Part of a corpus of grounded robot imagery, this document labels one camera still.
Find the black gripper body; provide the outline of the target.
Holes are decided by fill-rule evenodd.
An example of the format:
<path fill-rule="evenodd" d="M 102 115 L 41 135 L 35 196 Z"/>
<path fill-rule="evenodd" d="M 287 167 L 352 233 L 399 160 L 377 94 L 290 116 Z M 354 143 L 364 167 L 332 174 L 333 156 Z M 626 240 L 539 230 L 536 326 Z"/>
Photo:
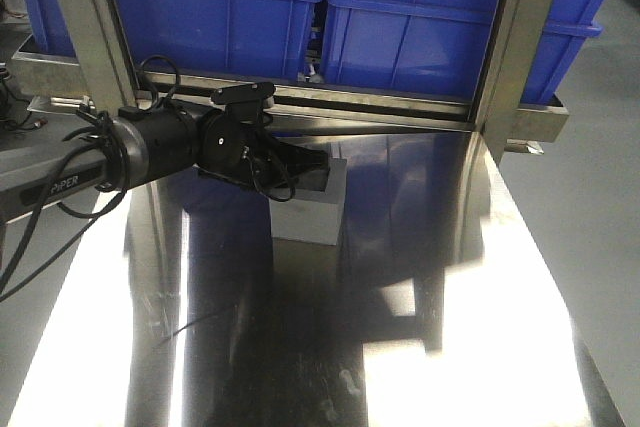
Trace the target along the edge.
<path fill-rule="evenodd" d="M 305 149 L 269 136 L 250 142 L 232 134 L 202 134 L 199 141 L 200 173 L 248 190 L 295 192 L 304 171 Z"/>

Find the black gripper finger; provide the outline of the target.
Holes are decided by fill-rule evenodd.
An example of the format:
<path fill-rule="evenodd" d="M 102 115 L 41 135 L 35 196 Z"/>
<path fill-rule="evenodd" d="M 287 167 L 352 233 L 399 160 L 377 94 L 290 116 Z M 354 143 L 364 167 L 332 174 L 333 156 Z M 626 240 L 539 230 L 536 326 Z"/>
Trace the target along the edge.
<path fill-rule="evenodd" d="M 329 155 L 326 151 L 296 147 L 294 167 L 296 177 L 316 171 L 328 173 L 329 170 Z"/>

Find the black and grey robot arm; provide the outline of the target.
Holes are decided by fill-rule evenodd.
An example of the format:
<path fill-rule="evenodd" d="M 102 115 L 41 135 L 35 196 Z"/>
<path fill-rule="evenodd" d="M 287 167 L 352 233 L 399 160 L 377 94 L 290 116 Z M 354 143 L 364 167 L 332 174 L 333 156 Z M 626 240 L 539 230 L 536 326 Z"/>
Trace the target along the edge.
<path fill-rule="evenodd" d="M 253 105 L 224 109 L 177 101 L 91 118 L 68 139 L 1 154 L 1 219 L 12 222 L 86 188 L 123 191 L 195 166 L 206 177 L 288 201 L 304 175 L 326 172 L 329 156 L 278 140 Z M 280 190 L 287 193 L 281 197 Z"/>

